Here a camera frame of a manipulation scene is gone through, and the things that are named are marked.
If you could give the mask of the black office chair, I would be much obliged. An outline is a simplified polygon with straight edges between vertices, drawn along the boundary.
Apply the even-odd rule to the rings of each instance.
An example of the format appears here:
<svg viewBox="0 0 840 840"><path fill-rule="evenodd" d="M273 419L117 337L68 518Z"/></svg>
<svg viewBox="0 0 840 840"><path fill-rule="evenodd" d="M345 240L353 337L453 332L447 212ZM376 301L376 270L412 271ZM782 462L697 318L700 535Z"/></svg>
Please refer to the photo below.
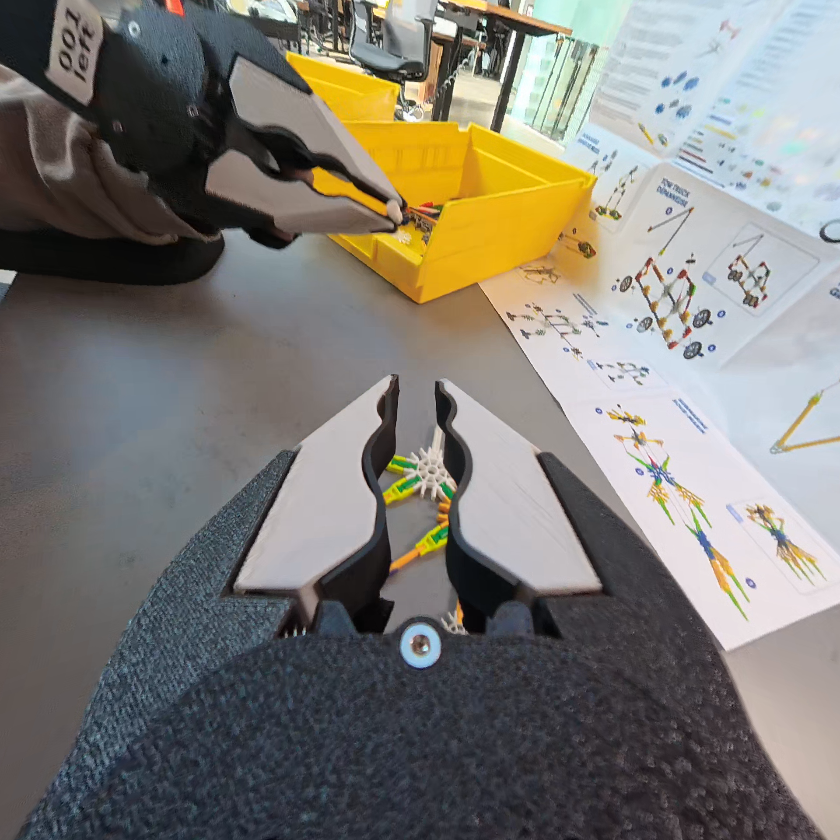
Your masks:
<svg viewBox="0 0 840 840"><path fill-rule="evenodd" d="M425 81L429 69L437 1L390 1L373 37L373 2L354 1L350 57L384 81Z"/></svg>

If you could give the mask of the wooden table with black legs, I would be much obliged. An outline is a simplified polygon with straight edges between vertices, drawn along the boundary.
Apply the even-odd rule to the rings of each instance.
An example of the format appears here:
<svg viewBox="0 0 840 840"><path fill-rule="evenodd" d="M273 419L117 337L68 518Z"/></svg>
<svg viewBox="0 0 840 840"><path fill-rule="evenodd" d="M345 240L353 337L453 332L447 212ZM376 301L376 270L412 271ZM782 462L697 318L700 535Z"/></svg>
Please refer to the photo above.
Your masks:
<svg viewBox="0 0 840 840"><path fill-rule="evenodd" d="M460 52L465 42L466 31L474 29L483 19L494 18L512 31L512 40L507 57L502 63L500 92L490 121L489 130L500 133L508 112L513 82L516 79L526 37L572 36L569 28L545 22L532 15L520 14L508 7L482 1L440 1L437 5L444 8L444 18L455 23L455 36L444 48L442 75L437 81L434 94L432 120L447 122L452 100L452 88L460 67Z"/></svg>

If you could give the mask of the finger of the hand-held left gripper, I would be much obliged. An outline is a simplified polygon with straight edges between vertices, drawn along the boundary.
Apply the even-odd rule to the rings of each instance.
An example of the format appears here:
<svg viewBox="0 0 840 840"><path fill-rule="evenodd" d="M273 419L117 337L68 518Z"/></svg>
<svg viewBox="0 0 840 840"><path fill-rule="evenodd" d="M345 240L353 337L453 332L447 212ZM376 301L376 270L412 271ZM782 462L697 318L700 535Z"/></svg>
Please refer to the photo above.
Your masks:
<svg viewBox="0 0 840 840"><path fill-rule="evenodd" d="M246 154L226 151L210 164L206 194L267 216L288 234L371 235L400 226L394 199L377 213L349 196L327 196L300 180L285 181L261 171Z"/></svg>
<svg viewBox="0 0 840 840"><path fill-rule="evenodd" d="M400 209L405 208L405 199L380 166L317 94L242 56L234 61L228 86L234 108L230 126L241 129L249 140L244 150L232 146L228 151L246 154L262 172L277 179L297 180L285 169L321 170L352 185L369 202L385 208L395 199ZM305 183L320 194L349 196L366 205L352 193L319 192L314 184Z"/></svg>

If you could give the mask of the white instruction sheet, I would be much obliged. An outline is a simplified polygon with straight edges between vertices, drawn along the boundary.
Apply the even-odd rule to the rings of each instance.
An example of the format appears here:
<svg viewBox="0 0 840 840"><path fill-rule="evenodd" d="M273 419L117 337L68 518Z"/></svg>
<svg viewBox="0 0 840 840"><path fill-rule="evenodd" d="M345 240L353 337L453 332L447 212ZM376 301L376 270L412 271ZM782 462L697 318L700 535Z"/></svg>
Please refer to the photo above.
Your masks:
<svg viewBox="0 0 840 840"><path fill-rule="evenodd" d="M634 2L482 289L718 642L838 606L839 2Z"/></svg>

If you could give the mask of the yellow plastic bin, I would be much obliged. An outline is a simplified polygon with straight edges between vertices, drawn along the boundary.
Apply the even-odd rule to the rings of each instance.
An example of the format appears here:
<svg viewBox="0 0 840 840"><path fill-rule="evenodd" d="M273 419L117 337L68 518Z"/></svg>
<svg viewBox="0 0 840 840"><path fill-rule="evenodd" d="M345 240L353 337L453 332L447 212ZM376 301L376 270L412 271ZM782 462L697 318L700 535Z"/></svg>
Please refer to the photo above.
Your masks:
<svg viewBox="0 0 840 840"><path fill-rule="evenodd" d="M596 176L474 123L347 122L418 217L393 234L331 239L415 303L425 303L547 255Z"/></svg>
<svg viewBox="0 0 840 840"><path fill-rule="evenodd" d="M326 59L291 50L287 62L343 122L393 122L400 88Z"/></svg>

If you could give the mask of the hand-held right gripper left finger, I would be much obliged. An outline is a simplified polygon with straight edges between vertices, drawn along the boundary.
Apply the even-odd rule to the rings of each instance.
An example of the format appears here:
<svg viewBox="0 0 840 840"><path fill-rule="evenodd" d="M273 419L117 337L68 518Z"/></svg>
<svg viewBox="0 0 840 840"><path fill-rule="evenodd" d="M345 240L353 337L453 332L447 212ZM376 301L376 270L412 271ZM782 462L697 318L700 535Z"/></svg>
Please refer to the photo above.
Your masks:
<svg viewBox="0 0 840 840"><path fill-rule="evenodd" d="M290 598L307 626L324 602L352 624L379 609L392 561L380 476L396 452L390 374L305 437L259 515L233 593Z"/></svg>

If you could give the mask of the pile of toy pieces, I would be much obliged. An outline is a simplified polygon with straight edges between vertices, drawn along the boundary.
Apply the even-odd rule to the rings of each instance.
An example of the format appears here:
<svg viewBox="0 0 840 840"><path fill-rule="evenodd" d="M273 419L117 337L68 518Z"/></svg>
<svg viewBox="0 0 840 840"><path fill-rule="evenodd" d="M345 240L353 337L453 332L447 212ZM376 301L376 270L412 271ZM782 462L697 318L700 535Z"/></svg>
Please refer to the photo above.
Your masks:
<svg viewBox="0 0 840 840"><path fill-rule="evenodd" d="M400 244L418 253L424 253L444 207L443 203L432 202L407 206L403 213L403 225L394 232L394 238Z"/></svg>

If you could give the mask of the grey desk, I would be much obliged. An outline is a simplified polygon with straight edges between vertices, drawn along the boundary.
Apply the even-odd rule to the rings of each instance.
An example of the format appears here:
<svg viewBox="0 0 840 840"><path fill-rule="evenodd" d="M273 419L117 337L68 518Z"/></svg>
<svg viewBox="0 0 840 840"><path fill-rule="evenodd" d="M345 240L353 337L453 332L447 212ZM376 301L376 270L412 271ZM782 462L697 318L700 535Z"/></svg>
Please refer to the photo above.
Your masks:
<svg viewBox="0 0 840 840"><path fill-rule="evenodd" d="M397 450L448 378L639 527L482 290L416 305L331 240L227 234L177 287L18 275L2 301L2 838L166 565L281 450L398 374Z"/></svg>

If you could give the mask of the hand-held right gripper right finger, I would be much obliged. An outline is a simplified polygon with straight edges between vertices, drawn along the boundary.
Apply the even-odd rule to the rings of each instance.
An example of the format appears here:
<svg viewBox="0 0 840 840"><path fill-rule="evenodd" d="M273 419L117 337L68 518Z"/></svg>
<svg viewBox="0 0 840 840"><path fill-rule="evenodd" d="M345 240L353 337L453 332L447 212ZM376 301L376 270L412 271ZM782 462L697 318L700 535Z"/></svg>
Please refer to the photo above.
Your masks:
<svg viewBox="0 0 840 840"><path fill-rule="evenodd" d="M543 451L448 379L435 384L456 489L445 563L469 634L509 602L602 595L603 584L543 464Z"/></svg>

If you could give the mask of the multicoloured construction toy model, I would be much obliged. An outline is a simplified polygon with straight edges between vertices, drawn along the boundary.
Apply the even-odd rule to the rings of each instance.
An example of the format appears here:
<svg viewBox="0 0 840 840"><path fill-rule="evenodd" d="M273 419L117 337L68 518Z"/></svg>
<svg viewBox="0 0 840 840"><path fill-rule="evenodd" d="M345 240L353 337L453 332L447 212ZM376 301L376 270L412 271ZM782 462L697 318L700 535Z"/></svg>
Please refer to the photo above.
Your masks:
<svg viewBox="0 0 840 840"><path fill-rule="evenodd" d="M435 521L411 549L390 563L389 579L427 556L443 553L448 545L449 513L457 490L455 479L445 466L445 433L436 426L432 442L409 455L394 455L386 471L395 476L382 496L388 508L418 497L427 499L435 508Z"/></svg>

